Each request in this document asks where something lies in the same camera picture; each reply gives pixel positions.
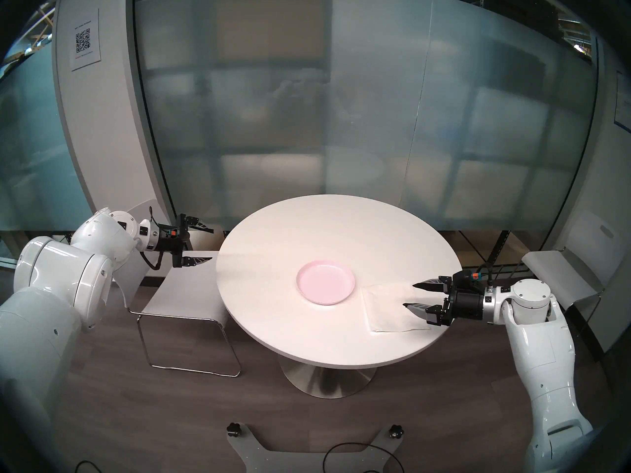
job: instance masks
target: metal base plate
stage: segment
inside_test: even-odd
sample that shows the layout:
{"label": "metal base plate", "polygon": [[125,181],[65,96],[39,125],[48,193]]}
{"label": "metal base plate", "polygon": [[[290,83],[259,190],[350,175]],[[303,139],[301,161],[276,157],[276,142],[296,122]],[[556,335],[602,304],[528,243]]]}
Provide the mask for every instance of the metal base plate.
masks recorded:
{"label": "metal base plate", "polygon": [[278,356],[280,367],[292,385],[312,397],[340,399],[357,393],[375,376],[376,368],[366,370],[335,370],[306,365]]}
{"label": "metal base plate", "polygon": [[[288,453],[268,451],[258,442],[254,434],[245,424],[239,424],[240,434],[231,437],[226,434],[228,442],[245,463],[246,473],[322,473],[322,461],[325,453]],[[371,445],[381,447],[394,453],[401,445],[403,436],[393,438],[389,428],[381,429]],[[390,455],[379,449],[367,447],[355,453],[331,452],[326,457],[326,473],[349,473],[361,471],[382,472]]]}

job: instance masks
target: folded cloth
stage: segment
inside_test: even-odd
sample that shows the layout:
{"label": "folded cloth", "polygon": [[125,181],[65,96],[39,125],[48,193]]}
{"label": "folded cloth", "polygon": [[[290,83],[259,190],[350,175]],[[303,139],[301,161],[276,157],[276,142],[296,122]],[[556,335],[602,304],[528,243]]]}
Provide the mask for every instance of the folded cloth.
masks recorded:
{"label": "folded cloth", "polygon": [[414,288],[412,283],[387,283],[362,288],[368,327],[372,332],[430,329],[424,319],[410,312],[403,303],[442,304],[445,296]]}

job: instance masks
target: frosted glass wall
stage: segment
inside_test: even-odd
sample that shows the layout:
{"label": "frosted glass wall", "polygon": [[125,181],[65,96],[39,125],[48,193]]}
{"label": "frosted glass wall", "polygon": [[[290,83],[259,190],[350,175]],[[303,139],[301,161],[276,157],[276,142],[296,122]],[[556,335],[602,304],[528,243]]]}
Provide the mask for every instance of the frosted glass wall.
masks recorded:
{"label": "frosted glass wall", "polygon": [[0,231],[70,231],[90,215],[59,120],[48,45],[0,80]]}
{"label": "frosted glass wall", "polygon": [[547,230],[595,94],[573,51],[455,0],[142,0],[136,31],[175,208],[228,229],[340,193]]}

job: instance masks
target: chair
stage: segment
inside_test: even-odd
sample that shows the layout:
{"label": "chair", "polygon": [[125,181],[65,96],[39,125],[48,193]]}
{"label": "chair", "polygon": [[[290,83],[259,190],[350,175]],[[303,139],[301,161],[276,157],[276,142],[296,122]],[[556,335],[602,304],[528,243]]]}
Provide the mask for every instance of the chair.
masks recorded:
{"label": "chair", "polygon": [[[149,205],[153,207],[153,216],[157,222],[166,223],[167,218],[160,210],[156,200],[146,201],[129,210],[129,213],[134,218],[142,220],[148,217]],[[113,278],[121,289],[127,311],[138,316],[136,324],[147,363],[154,368],[160,368],[162,370],[180,370],[235,378],[241,374],[241,363],[225,331],[225,325],[228,321],[228,311],[223,304],[216,284],[218,251],[186,251],[185,255],[190,257],[211,257],[212,259],[201,262],[197,266],[171,268],[164,282],[162,282],[142,312],[132,311],[130,305],[143,278],[149,271],[147,263],[142,259],[140,253],[134,250],[129,260],[118,270],[114,271]],[[151,253],[146,253],[146,256],[148,259],[157,257],[155,254]],[[163,317],[168,319],[213,322],[219,327],[223,339],[230,347],[239,366],[238,372],[230,375],[207,370],[192,370],[189,368],[153,364],[149,357],[146,343],[144,342],[143,329],[141,327],[141,319],[143,317]]]}
{"label": "chair", "polygon": [[585,210],[575,220],[562,251],[536,251],[522,261],[542,281],[566,311],[577,302],[601,294],[626,251],[620,235],[605,221]]}

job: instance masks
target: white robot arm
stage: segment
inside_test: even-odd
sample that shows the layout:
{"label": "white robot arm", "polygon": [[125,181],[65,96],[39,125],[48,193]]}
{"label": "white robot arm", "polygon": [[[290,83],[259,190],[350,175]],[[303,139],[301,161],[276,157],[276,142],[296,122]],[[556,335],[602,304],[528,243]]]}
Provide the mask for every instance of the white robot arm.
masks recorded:
{"label": "white robot arm", "polygon": [[586,448],[592,426],[580,413],[574,392],[574,342],[550,287],[537,279],[513,286],[478,289],[464,272],[414,285],[449,296],[443,306],[407,303],[433,325],[456,317],[504,324],[517,373],[531,400],[533,438],[524,471],[539,473],[569,466]]}
{"label": "white robot arm", "polygon": [[76,230],[70,245],[41,236],[22,250],[14,293],[0,306],[0,393],[58,469],[64,467],[52,445],[50,416],[79,330],[88,332],[101,319],[112,275],[134,249],[159,251],[154,268],[164,252],[173,255],[174,267],[193,266],[196,260],[182,256],[190,226],[212,232],[183,214],[179,226],[169,226],[104,208]]}

